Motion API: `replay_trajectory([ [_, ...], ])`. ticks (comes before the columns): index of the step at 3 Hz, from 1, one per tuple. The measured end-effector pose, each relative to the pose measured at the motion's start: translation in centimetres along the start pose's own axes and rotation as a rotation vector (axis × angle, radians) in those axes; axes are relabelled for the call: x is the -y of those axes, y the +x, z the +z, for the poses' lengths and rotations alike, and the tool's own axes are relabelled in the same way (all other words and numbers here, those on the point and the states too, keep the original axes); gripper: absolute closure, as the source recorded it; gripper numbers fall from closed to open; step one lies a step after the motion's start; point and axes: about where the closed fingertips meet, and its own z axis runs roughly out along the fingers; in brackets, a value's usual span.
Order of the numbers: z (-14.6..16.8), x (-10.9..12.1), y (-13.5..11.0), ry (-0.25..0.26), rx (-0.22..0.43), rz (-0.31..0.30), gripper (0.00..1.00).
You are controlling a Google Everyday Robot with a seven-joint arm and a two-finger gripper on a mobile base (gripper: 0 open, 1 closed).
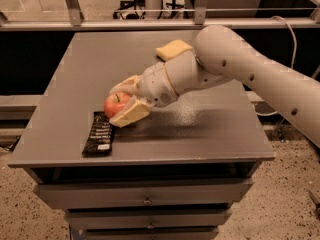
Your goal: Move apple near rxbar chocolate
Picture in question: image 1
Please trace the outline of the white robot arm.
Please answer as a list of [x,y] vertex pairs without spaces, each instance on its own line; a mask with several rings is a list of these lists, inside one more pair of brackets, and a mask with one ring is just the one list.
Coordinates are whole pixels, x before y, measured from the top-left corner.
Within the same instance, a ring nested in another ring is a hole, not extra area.
[[111,117],[112,125],[127,126],[189,91],[235,79],[320,146],[320,83],[265,57],[233,30],[208,26],[197,34],[193,45],[174,40],[158,48],[156,55],[160,62],[110,90],[130,96]]

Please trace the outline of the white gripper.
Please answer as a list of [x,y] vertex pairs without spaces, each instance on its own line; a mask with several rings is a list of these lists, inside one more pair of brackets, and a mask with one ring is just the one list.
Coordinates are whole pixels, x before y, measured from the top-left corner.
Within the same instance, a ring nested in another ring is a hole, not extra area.
[[[147,68],[140,76],[133,75],[109,91],[110,94],[126,93],[131,99],[109,122],[116,127],[125,127],[137,122],[151,112],[154,106],[165,107],[178,100],[178,94],[172,87],[165,64],[159,62]],[[133,95],[141,94],[144,98]]]

